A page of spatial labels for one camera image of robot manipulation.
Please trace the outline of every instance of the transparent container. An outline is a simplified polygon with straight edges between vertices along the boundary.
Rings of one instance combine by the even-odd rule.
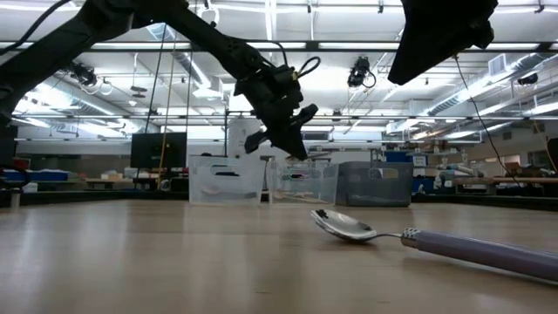
[[[337,205],[407,207],[413,168],[412,162],[344,162],[339,165]]]
[[[271,204],[335,204],[337,164],[271,161],[267,179]]]
[[[262,198],[263,160],[189,157],[189,200],[193,204],[257,205]]]

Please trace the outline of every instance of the ceiling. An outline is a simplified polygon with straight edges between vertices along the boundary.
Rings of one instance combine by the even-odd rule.
[[[498,14],[490,18],[495,40],[508,42],[522,41],[555,41],[558,38],[556,20],[558,19],[558,0],[543,0],[546,9],[538,14],[534,13],[539,1],[530,0],[500,0]],[[0,0],[0,33],[1,41],[15,41],[19,39],[35,19],[42,13],[40,8],[50,6],[53,1],[1,1]],[[74,1],[64,7],[63,11],[53,13],[31,37],[37,40],[49,33],[64,21],[74,16],[82,1]],[[222,33],[246,39],[276,40],[289,42],[295,40],[322,40],[322,41],[378,41],[396,40],[405,25],[405,16],[400,12],[400,2],[385,0],[384,14],[377,14],[378,1],[364,0],[312,0],[313,13],[307,12],[306,0],[244,0],[244,1],[217,1],[212,5],[219,11],[220,20],[217,30]],[[191,2],[193,7],[201,5]],[[208,22],[214,14],[206,12],[203,18]],[[153,42],[157,39],[147,29],[129,31],[127,34],[113,39],[118,42]],[[270,55],[263,52],[263,56],[271,58],[276,64],[282,64],[280,53]],[[487,69],[487,62],[495,58],[495,53],[469,53],[461,54],[460,67],[466,78]],[[301,78],[304,102],[306,106],[315,103],[320,107],[320,113],[331,114],[333,110],[343,109],[344,114],[353,115],[410,115],[420,114],[435,99],[449,95],[462,88],[459,71],[453,60],[447,60],[420,75],[407,85],[396,87],[387,81],[387,72],[390,69],[393,53],[380,52],[289,52],[289,64],[300,68],[304,61],[310,57],[318,56],[322,60],[321,66],[308,76]],[[354,91],[348,88],[346,81],[349,69],[360,56],[366,56],[371,64],[381,62],[374,67],[378,83],[369,91],[363,89]],[[160,70],[158,81],[154,82],[156,69],[160,57]],[[234,80],[221,67],[219,62],[206,52],[194,52],[191,58],[199,66],[201,72],[208,78],[219,78],[225,91],[233,88]],[[218,114],[223,115],[227,99],[204,99],[193,94],[197,90],[194,84],[188,84],[188,74],[185,69],[174,62],[170,53],[141,52],[137,56],[136,75],[134,77],[134,54],[129,52],[87,52],[76,60],[87,66],[93,67],[100,78],[112,84],[112,92],[104,95],[109,87],[104,85],[93,97],[99,102],[106,102],[124,112],[132,114],[146,114],[153,97],[153,108],[159,108],[161,113],[166,111],[167,105],[174,108],[171,114],[184,114],[189,105],[190,114]],[[556,62],[548,62],[540,67],[540,82],[537,87],[549,84],[555,80],[558,70]],[[73,97],[79,97],[80,91],[76,82],[68,76],[62,79],[74,86]],[[131,106],[129,101],[133,98],[130,90],[132,84],[145,87],[148,92],[144,99],[135,99],[138,104]],[[99,85],[90,89],[94,92]],[[532,87],[518,86],[519,91],[525,92]],[[495,88],[483,92],[475,97],[483,107],[497,105],[502,101],[516,96],[512,92],[511,84],[499,83]],[[249,109],[246,103],[231,106],[230,109]],[[513,106],[506,108],[512,111]],[[506,110],[499,111],[499,115],[506,114]],[[452,115],[472,115],[470,106],[459,106],[453,109]],[[360,126],[385,126],[388,120],[366,120]],[[154,121],[162,125],[161,120]],[[184,120],[171,119],[167,124],[184,125]],[[223,118],[193,119],[190,125],[215,125],[223,124]],[[328,120],[314,122],[315,125],[333,124]],[[432,129],[447,127],[446,125],[432,125]]]

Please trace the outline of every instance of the spoon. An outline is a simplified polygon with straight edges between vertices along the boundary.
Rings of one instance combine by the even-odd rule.
[[[554,253],[414,228],[407,228],[402,234],[379,234],[369,225],[333,210],[312,210],[310,214],[321,229],[345,241],[397,237],[404,246],[423,252],[558,281],[558,255]]]

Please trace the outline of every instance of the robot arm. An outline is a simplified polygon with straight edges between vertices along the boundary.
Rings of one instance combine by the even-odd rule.
[[[182,0],[87,0],[75,17],[0,66],[0,123],[10,121],[18,101],[29,90],[86,49],[130,29],[159,22],[219,60],[237,80],[235,94],[248,99],[268,128],[266,140],[298,159],[307,157],[301,120],[292,117],[303,100],[295,69],[275,67],[245,41],[223,35],[207,24]],[[316,113],[316,106],[311,108],[303,123]]]

